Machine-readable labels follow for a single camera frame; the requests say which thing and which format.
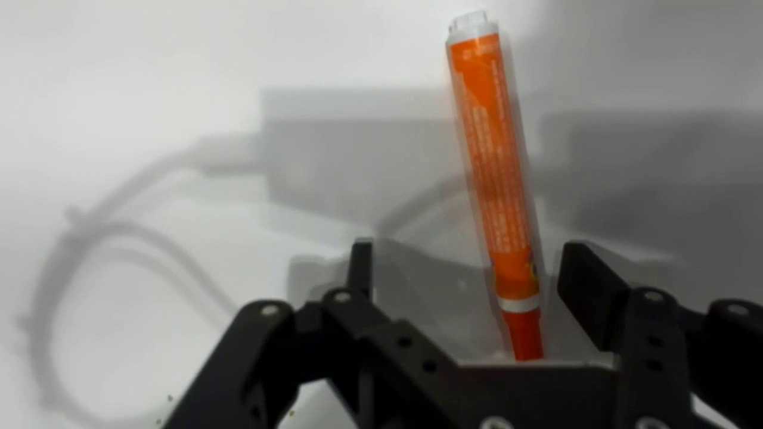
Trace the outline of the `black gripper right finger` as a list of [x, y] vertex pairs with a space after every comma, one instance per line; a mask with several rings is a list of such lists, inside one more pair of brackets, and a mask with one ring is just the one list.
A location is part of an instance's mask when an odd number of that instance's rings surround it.
[[558, 295], [599, 351], [612, 351], [627, 281], [584, 240], [562, 245]]

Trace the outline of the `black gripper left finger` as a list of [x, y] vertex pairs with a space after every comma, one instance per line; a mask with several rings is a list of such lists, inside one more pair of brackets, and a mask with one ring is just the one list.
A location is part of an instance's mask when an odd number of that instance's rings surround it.
[[372, 263], [373, 245], [369, 240], [354, 240], [351, 247], [345, 287], [364, 297], [372, 295]]

